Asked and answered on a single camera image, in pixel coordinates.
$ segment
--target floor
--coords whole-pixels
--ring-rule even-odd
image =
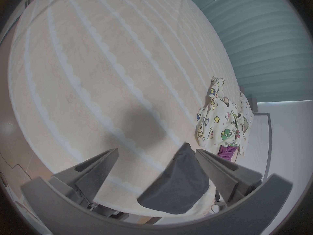
[[[38,176],[48,180],[52,173],[29,147],[12,109],[7,65],[15,27],[12,27],[0,46],[0,175],[15,195],[21,198],[21,185]]]

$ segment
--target gray garment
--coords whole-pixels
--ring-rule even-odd
[[[188,211],[209,189],[189,143],[177,151],[163,174],[137,199],[143,207],[171,214]]]

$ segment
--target purple cloth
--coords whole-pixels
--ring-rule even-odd
[[[221,145],[219,148],[218,156],[228,161],[231,161],[236,149],[237,147],[235,146],[224,147]]]

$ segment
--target bed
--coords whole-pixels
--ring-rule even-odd
[[[8,67],[16,119],[49,170],[118,148],[94,201],[150,217],[173,216],[136,199],[184,142],[199,148],[197,112],[212,77],[224,78],[224,94],[240,106],[225,48],[191,0],[35,0]],[[211,183],[180,215],[205,215],[214,196]]]

